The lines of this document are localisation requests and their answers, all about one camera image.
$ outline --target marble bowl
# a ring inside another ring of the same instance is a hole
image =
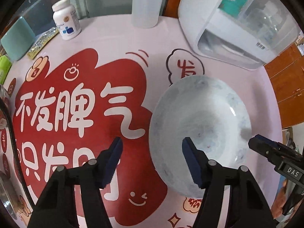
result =
[[[201,199],[182,153],[189,136],[199,150],[222,166],[238,168],[251,138],[251,123],[240,97],[226,83],[207,76],[185,77],[171,85],[153,112],[149,147],[165,184],[183,196]]]

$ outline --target black cable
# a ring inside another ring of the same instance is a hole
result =
[[[34,209],[35,204],[34,204],[34,201],[31,197],[31,194],[29,193],[29,190],[27,188],[27,185],[26,185],[23,173],[22,173],[19,157],[18,157],[18,151],[17,151],[16,138],[15,138],[15,133],[14,133],[14,128],[13,128],[13,122],[12,122],[9,110],[7,109],[5,103],[3,102],[3,100],[1,98],[0,98],[0,110],[4,114],[5,119],[7,121],[7,127],[9,129],[9,136],[10,136],[10,139],[11,139],[14,161],[15,161],[15,165],[16,165],[16,168],[17,168],[16,174],[18,174],[18,176],[19,176],[18,178],[21,182],[21,185],[22,185],[22,188],[24,190],[25,196],[27,197],[28,202],[31,205],[31,208]]]

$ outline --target white plastic bottle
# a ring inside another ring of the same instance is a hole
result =
[[[70,4],[70,0],[60,0],[52,6],[52,9],[53,19],[62,38],[64,40],[75,38],[81,32],[81,27],[74,5]]]
[[[154,27],[163,0],[132,0],[132,24],[140,28]]]

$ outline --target bottle cap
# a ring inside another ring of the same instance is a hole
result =
[[[54,12],[56,12],[60,9],[63,9],[67,6],[69,6],[69,4],[70,4],[70,0],[60,0],[52,6],[52,9],[53,9]]]

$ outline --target wooden drawer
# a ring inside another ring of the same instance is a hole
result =
[[[278,102],[304,90],[304,57],[270,79]]]
[[[304,122],[304,90],[278,103],[282,128]]]
[[[301,57],[301,53],[295,44],[283,51],[279,56],[265,65],[266,72],[269,78],[272,78],[283,69],[292,64],[295,60]]]

